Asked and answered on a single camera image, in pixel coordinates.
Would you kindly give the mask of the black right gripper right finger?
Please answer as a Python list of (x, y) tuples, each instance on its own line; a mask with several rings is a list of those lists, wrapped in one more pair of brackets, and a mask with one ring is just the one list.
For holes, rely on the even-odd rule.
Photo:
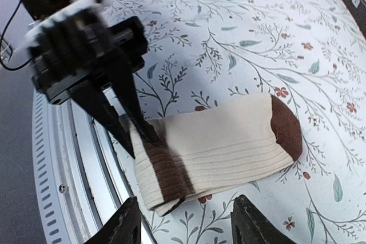
[(295, 244), (277, 230), (245, 195), (234, 199), (230, 220), (234, 244)]

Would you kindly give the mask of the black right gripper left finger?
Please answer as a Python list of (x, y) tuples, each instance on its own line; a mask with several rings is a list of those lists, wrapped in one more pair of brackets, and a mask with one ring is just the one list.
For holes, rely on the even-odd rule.
[(85, 244), (141, 243), (141, 213), (137, 197), (128, 198)]

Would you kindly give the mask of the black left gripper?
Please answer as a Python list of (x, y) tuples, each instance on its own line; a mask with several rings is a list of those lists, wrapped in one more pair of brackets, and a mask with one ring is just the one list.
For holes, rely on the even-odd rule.
[(142, 56), (148, 42), (144, 31), (138, 17), (110, 27), (98, 19), (68, 18), (51, 21), (51, 26), (41, 23), (30, 31), (31, 80), (36, 91), (52, 104), (61, 104), (70, 97), (112, 133), (132, 158), (130, 135), (115, 108), (102, 90), (80, 82), (91, 78), (103, 89), (112, 84), (138, 133), (150, 138), (133, 78), (133, 73), (145, 65)]

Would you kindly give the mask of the cream and brown striped sock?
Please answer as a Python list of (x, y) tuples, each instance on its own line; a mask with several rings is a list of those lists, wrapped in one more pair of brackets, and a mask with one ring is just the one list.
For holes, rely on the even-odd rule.
[(150, 119), (152, 141), (133, 124), (134, 174), (147, 210), (163, 217), (185, 201), (270, 176), (303, 152), (299, 120), (268, 93)]

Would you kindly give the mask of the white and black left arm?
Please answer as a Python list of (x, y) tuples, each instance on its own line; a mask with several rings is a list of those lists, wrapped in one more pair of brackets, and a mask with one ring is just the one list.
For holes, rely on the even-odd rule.
[(151, 139), (133, 79), (148, 50), (141, 21), (108, 26), (103, 0), (20, 1), (34, 20), (25, 40), (36, 91), (54, 105), (72, 99), (133, 154), (128, 129), (104, 95), (112, 88), (129, 121)]

